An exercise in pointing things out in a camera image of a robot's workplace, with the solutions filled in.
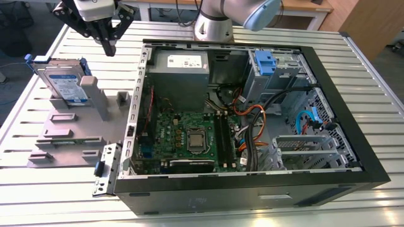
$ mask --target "cpu socket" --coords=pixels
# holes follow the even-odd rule
[[[206,130],[203,128],[193,128],[187,130],[187,150],[199,155],[207,150]]]

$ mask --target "green motherboard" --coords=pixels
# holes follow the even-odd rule
[[[139,147],[143,154],[143,174],[165,173],[162,167],[175,159],[213,160],[214,172],[242,171],[237,165],[237,147],[233,139],[237,125],[238,116],[214,113],[161,113],[157,120],[155,144]]]

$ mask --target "motherboard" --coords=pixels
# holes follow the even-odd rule
[[[138,172],[242,171],[233,139],[238,124],[239,117],[223,113],[159,113],[155,143],[139,146]]]

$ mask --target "metal table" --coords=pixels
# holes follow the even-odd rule
[[[66,26],[49,55],[55,58],[85,56],[99,78],[99,87],[107,95],[114,95],[121,90],[131,91],[135,86],[145,38],[191,40],[193,30],[174,23],[135,22],[111,58],[94,40]],[[404,224],[404,108],[351,39],[334,32],[266,29],[255,33],[235,27],[235,40],[315,48],[393,182],[321,207],[138,217],[118,197],[93,198],[94,168],[26,168],[53,108],[51,92],[34,75],[0,129],[0,225],[341,227]]]

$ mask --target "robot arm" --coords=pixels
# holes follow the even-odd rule
[[[81,33],[102,44],[114,56],[117,41],[134,21],[134,10],[121,0],[62,0],[54,15]],[[205,0],[195,24],[195,37],[203,41],[229,42],[234,37],[233,20],[253,31],[271,22],[282,0]],[[121,23],[113,26],[113,17]]]
[[[107,56],[114,56],[117,41],[134,21],[135,12],[118,0],[62,0],[54,15],[85,37],[95,39]],[[121,23],[113,26],[115,15]]]
[[[195,24],[195,37],[227,42],[234,37],[233,21],[261,31],[273,21],[282,0],[205,0]]]

